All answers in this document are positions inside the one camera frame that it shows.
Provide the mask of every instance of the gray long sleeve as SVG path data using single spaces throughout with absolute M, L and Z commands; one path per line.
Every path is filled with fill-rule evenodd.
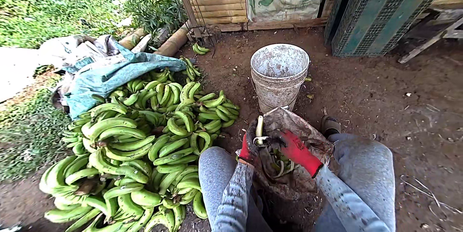
M 254 169 L 238 163 L 218 206 L 213 232 L 244 232 Z
M 390 231 L 373 210 L 326 165 L 321 168 L 315 181 L 346 231 Z

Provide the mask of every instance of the gray sweatpants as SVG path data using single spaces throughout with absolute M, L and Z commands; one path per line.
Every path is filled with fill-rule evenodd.
M 392 153 L 383 144 L 352 134 L 333 134 L 338 177 L 348 185 L 395 232 L 395 180 Z M 211 147 L 201 154 L 199 177 L 210 224 L 214 224 L 222 194 L 235 170 L 235 158 L 224 149 Z M 246 230 L 271 231 L 253 200 L 248 207 Z M 343 232 L 341 221 L 327 203 L 313 229 Z

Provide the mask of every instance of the foot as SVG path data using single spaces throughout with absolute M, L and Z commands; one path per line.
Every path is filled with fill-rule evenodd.
M 323 116 L 321 120 L 321 133 L 326 138 L 332 134 L 341 133 L 341 124 L 334 117 Z

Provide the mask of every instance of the red glove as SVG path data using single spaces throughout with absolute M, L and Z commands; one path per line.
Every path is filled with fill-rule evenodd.
M 290 130 L 279 132 L 278 137 L 286 144 L 286 146 L 281 147 L 281 152 L 294 163 L 302 165 L 312 178 L 315 178 L 323 163 Z
M 241 163 L 248 163 L 251 165 L 254 165 L 254 161 L 257 158 L 257 155 L 249 150 L 246 134 L 243 136 L 243 147 L 241 148 L 241 153 L 239 154 L 238 158 L 245 161 L 245 163 L 240 161 Z
M 255 166 L 258 160 L 258 148 L 254 145 L 253 141 L 256 137 L 256 127 L 258 125 L 258 120 L 255 119 L 251 122 L 246 134 L 243 136 L 243 147 L 241 148 L 241 153 L 238 158 L 239 161 L 243 164 L 251 164 Z

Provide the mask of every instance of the plastic bucket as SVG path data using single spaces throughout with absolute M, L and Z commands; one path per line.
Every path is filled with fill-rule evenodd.
M 293 110 L 309 63 L 303 49 L 289 44 L 268 45 L 252 55 L 251 77 L 262 113 L 278 106 Z

